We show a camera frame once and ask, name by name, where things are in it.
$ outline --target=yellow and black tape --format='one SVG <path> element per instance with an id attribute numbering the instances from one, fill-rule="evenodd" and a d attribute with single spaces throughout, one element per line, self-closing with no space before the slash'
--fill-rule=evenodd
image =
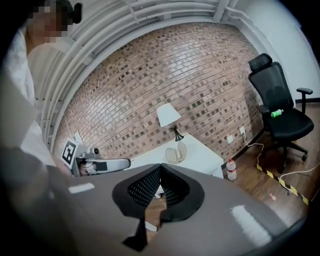
<path id="1" fill-rule="evenodd" d="M 283 179 L 280 179 L 278 176 L 274 175 L 273 173 L 271 173 L 270 171 L 262 168 L 260 165 L 256 165 L 255 166 L 259 171 L 264 172 L 265 174 L 267 174 L 269 177 L 273 178 L 274 180 L 276 180 L 277 182 L 280 183 L 281 186 L 283 186 L 284 188 L 290 189 L 292 190 L 292 193 L 294 193 L 297 197 L 301 198 L 302 201 L 309 206 L 311 201 L 309 201 L 307 198 L 304 197 L 303 194 L 299 193 L 293 186 L 291 186 L 289 183 L 285 182 Z"/>

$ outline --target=white cable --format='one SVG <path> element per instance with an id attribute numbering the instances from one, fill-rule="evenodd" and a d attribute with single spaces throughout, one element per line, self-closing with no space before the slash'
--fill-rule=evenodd
<path id="1" fill-rule="evenodd" d="M 320 162 L 318 162 L 318 164 L 317 164 L 315 167 L 313 167 L 312 169 L 310 169 L 310 170 L 294 171 L 294 172 L 289 172 L 289 173 L 286 173 L 286 174 L 282 174 L 282 175 L 280 176 L 280 179 L 282 179 L 283 176 L 290 175 L 290 174 L 299 174 L 299 173 L 308 173 L 308 172 L 311 172 L 311 171 L 313 171 L 314 169 L 316 169 L 316 168 L 318 167 L 318 165 L 320 165 Z"/>
<path id="2" fill-rule="evenodd" d="M 262 146 L 262 149 L 261 149 L 261 153 L 258 155 L 258 157 L 256 158 L 257 159 L 257 165 L 259 165 L 259 157 L 261 156 L 262 154 L 262 151 L 264 150 L 264 147 L 265 145 L 261 144 L 261 143 L 252 143 L 251 145 L 248 144 L 248 142 L 246 142 L 246 133 L 244 133 L 244 142 L 245 144 L 248 146 L 248 147 L 251 147 L 253 145 L 261 145 Z"/>

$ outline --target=green bottle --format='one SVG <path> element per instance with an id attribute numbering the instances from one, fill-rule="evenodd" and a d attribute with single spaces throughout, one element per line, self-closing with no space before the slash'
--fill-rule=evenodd
<path id="1" fill-rule="evenodd" d="M 271 117 L 275 118 L 277 116 L 280 116 L 284 110 L 283 109 L 278 109 L 277 111 L 271 112 Z"/>

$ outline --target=white lampshade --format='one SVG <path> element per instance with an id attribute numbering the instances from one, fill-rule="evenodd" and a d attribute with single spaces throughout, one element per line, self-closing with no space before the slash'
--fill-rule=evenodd
<path id="1" fill-rule="evenodd" d="M 181 115 L 175 110 L 175 108 L 170 103 L 158 107 L 156 113 L 158 115 L 161 127 L 170 125 L 181 117 Z"/>

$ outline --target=chair base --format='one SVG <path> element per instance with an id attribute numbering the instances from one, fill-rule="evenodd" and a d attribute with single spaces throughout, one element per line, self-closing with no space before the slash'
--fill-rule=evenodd
<path id="1" fill-rule="evenodd" d="M 295 150 L 298 150 L 300 152 L 303 152 L 304 155 L 302 157 L 302 160 L 305 161 L 307 159 L 307 156 L 308 156 L 308 151 L 306 149 L 304 149 L 303 147 L 293 143 L 293 142 L 277 142 L 276 144 L 273 144 L 269 147 L 267 147 L 266 149 L 264 149 L 262 151 L 262 155 L 265 155 L 267 151 L 269 150 L 275 150 L 275 149 L 278 149 L 278 148 L 283 148 L 283 155 L 282 155 L 282 167 L 281 169 L 278 170 L 278 173 L 282 174 L 283 171 L 285 170 L 285 167 L 286 167 L 286 160 L 287 160 L 287 148 L 292 148 L 292 149 L 295 149 Z"/>

